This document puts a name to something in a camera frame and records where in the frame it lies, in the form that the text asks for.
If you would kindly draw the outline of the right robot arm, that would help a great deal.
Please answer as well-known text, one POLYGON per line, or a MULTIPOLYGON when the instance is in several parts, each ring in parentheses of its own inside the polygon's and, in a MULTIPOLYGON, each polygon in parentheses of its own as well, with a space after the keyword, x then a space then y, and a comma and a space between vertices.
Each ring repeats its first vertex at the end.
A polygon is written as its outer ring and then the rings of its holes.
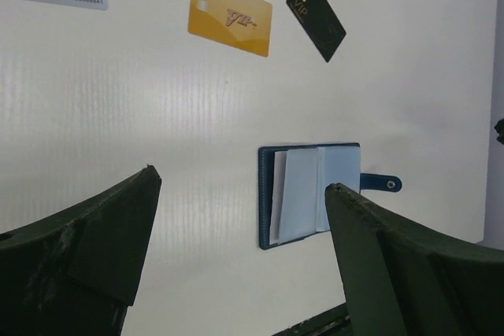
POLYGON ((496 140, 504 145, 504 119, 499 120, 494 126, 495 132, 497 133, 496 140))

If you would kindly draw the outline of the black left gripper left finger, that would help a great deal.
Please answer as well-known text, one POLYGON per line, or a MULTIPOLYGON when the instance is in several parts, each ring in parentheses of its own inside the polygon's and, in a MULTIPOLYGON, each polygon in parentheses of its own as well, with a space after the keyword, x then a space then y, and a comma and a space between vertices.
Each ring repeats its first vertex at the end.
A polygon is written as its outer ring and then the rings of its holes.
POLYGON ((134 305, 161 177, 152 165, 1 235, 3 335, 119 335, 134 305))

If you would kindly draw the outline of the black credit card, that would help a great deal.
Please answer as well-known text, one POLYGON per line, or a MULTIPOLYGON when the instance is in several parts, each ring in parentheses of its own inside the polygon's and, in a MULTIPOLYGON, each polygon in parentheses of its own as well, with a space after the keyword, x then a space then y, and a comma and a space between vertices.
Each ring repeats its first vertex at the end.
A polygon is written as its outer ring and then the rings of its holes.
POLYGON ((328 63, 347 35, 328 0, 286 0, 286 4, 328 63))

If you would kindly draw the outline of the blue leather card holder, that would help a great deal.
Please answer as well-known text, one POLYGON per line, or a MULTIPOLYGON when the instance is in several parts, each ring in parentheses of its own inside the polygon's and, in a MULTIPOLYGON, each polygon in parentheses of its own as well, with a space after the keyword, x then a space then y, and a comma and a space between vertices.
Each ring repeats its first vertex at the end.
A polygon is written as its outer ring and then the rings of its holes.
POLYGON ((258 245, 262 250, 330 230, 327 186, 397 193, 394 175, 363 173, 357 142, 263 146, 258 149, 258 245))

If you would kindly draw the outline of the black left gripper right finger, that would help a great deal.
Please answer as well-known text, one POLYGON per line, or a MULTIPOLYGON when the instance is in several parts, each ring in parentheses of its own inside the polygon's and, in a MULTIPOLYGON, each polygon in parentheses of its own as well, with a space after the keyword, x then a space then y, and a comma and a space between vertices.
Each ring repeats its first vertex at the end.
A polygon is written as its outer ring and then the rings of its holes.
POLYGON ((380 207, 341 183, 325 206, 355 335, 501 335, 503 252, 380 207))

